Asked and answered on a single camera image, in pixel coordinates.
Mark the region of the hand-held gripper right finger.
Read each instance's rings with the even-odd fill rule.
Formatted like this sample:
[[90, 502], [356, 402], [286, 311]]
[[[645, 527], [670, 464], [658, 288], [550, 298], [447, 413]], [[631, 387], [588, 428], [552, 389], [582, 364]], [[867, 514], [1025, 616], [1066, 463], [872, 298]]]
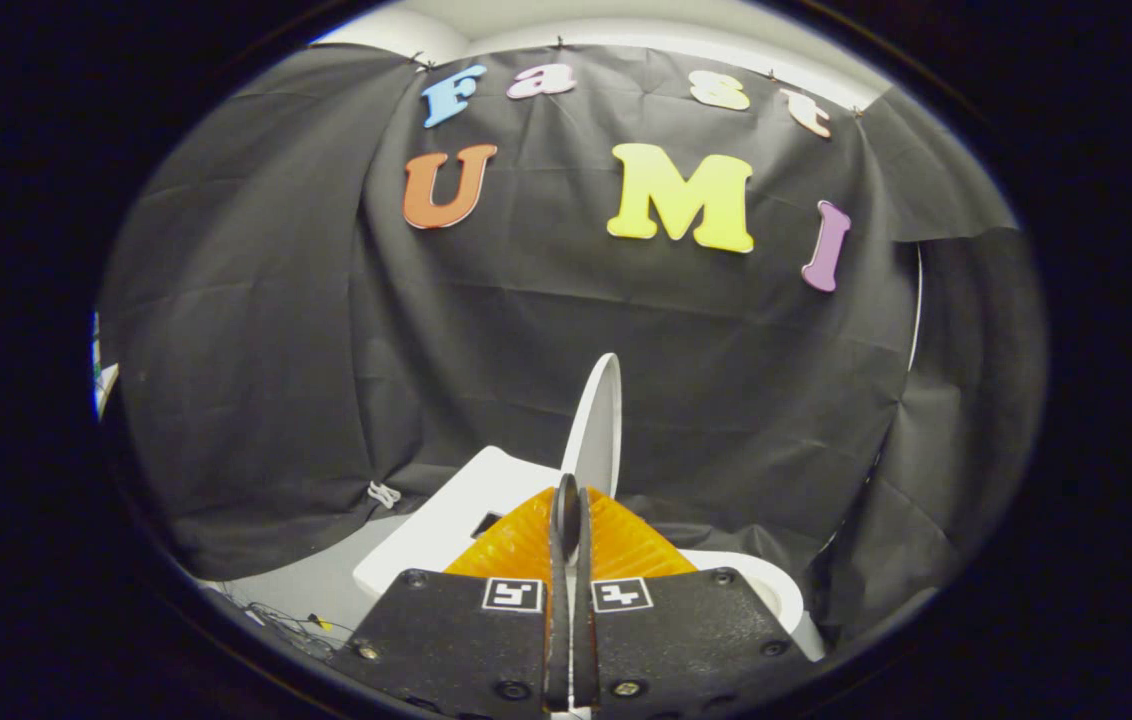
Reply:
[[594, 489], [574, 511], [571, 701], [594, 717], [731, 717], [818, 661], [798, 584], [744, 552], [676, 550]]

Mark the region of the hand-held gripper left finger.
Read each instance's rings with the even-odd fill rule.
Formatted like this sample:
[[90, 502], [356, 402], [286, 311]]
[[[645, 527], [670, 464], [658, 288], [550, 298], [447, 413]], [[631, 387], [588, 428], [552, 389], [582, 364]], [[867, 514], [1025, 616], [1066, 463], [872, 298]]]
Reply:
[[547, 717], [565, 706], [569, 601], [546, 487], [444, 571], [400, 571], [334, 652], [334, 670], [443, 717]]

